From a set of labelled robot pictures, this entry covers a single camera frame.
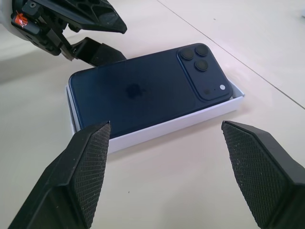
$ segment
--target logo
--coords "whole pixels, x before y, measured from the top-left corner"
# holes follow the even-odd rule
[[[140,97],[143,95],[145,90],[142,90],[138,84],[131,84],[127,87],[126,93],[130,99],[135,99],[136,97]]]
[[[28,19],[23,16],[23,13],[17,12],[15,22],[23,28],[24,26],[26,26],[28,24]]]

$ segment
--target smartphone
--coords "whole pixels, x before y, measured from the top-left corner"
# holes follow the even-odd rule
[[[232,87],[204,44],[129,59],[73,74],[80,129],[110,121],[111,138],[229,100]]]

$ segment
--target orange component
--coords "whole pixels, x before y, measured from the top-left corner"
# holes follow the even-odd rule
[[[23,13],[18,13],[15,19],[15,22],[19,24],[21,27],[24,27],[28,24],[28,19],[23,16]]]

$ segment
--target black plastic part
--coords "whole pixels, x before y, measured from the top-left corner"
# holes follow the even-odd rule
[[[262,229],[305,228],[305,169],[268,133],[224,121],[237,184]]]
[[[120,51],[106,44],[100,44],[89,37],[74,44],[72,50],[75,58],[94,67],[126,60]]]
[[[70,30],[72,30],[72,31],[74,31],[74,32],[79,32],[79,31],[81,30],[80,28],[75,27],[75,26],[72,25],[72,24],[69,24],[69,28],[70,28]]]
[[[126,24],[106,0],[34,0],[74,28],[125,33]]]
[[[88,229],[100,196],[111,127],[77,132],[45,169],[10,229]]]
[[[16,12],[16,11],[20,12],[26,2],[27,2],[27,0],[12,0],[13,12]]]
[[[17,17],[18,15],[15,13],[11,21],[12,25],[15,26],[16,29],[32,44],[54,56],[58,56],[61,53],[60,45],[55,45],[54,41],[47,36],[47,34],[50,32],[49,28],[44,25],[39,26],[30,18],[28,18],[27,24],[21,27],[18,23],[16,23]]]

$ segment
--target camera lens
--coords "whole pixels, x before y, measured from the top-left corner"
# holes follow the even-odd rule
[[[200,56],[206,56],[208,52],[209,49],[205,44],[201,44],[196,47],[196,53],[198,53]]]
[[[191,49],[186,48],[186,49],[181,50],[180,55],[182,58],[189,61],[194,57],[194,52]]]
[[[199,70],[199,71],[206,71],[209,67],[208,62],[204,61],[204,60],[199,60],[195,62],[195,67]]]

